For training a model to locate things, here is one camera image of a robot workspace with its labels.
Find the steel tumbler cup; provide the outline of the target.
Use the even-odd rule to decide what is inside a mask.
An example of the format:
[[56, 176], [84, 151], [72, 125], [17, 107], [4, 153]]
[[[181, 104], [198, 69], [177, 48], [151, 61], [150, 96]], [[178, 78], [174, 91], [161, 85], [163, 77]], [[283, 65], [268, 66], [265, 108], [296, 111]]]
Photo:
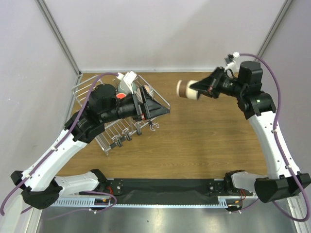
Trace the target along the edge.
[[198, 91], [190, 88], [192, 84], [197, 82], [195, 80], [179, 80], [176, 86], [177, 96], [190, 100], [199, 100]]

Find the grey striped round mug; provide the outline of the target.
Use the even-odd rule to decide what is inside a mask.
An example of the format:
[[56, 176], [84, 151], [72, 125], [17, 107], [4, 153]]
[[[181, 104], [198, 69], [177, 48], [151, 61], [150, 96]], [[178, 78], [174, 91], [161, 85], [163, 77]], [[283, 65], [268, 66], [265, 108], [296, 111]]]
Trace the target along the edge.
[[[154, 90], [151, 86], [149, 85], [143, 85], [143, 87], [145, 88], [145, 90], [147, 91], [147, 93], [151, 96], [151, 97], [154, 97]], [[140, 102], [143, 102], [142, 100], [142, 94], [140, 92], [140, 89], [138, 88], [136, 90], [136, 97], [137, 99], [140, 101]]]

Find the orange mug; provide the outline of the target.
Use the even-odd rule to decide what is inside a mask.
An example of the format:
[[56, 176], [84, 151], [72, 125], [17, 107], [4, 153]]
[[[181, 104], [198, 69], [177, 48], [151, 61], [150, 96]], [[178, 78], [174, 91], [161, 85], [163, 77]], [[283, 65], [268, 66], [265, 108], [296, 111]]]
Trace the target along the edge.
[[118, 93], [116, 96], [117, 96], [118, 99], [123, 99], [123, 98], [126, 97], [126, 94], [124, 94], [124, 93]]

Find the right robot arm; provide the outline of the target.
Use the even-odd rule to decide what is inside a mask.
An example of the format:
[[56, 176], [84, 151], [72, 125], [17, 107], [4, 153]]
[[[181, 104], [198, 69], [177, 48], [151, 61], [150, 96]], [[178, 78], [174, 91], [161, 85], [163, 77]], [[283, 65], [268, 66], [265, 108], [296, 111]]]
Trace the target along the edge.
[[257, 176], [244, 171], [230, 172], [231, 179], [224, 182], [224, 191], [235, 195], [242, 189], [255, 192], [264, 202], [272, 202], [300, 193], [311, 183], [308, 173], [302, 173], [295, 164], [275, 123], [276, 107], [272, 97], [261, 90], [263, 70], [261, 64], [244, 61], [236, 78], [230, 78], [223, 67], [217, 67], [211, 75], [194, 81], [189, 88], [198, 96], [218, 98], [220, 94], [235, 97], [245, 119], [256, 133], [268, 168], [267, 176]]

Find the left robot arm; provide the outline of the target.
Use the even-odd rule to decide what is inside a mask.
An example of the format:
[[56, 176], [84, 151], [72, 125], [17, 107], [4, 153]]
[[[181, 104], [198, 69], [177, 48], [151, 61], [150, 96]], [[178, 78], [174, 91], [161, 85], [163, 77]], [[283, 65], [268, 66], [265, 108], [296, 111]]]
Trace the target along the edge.
[[59, 170], [95, 137], [105, 131], [105, 124], [131, 117], [135, 121], [148, 120], [168, 114], [170, 110], [161, 105], [141, 86], [142, 100], [135, 94], [117, 98], [111, 84], [100, 84], [88, 93], [88, 98], [76, 112], [54, 145], [32, 167], [11, 174], [13, 183], [22, 189], [26, 204], [36, 209], [51, 206], [61, 196], [107, 190], [108, 180], [99, 169], [68, 177], [59, 177]]

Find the teal ceramic mug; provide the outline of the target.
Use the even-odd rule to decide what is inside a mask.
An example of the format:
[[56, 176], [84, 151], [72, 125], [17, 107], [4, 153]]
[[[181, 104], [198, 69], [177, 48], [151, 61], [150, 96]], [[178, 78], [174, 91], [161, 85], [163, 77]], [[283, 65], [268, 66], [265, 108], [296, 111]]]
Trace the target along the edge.
[[[135, 83], [132, 83], [132, 90], [133, 92], [136, 92], [137, 90], [137, 86]], [[118, 88], [117, 88], [117, 91], [119, 93], [124, 93], [124, 94], [129, 94], [131, 93], [131, 90], [129, 89], [129, 87], [126, 85], [126, 83], [122, 82], [122, 83], [119, 83], [118, 85]]]

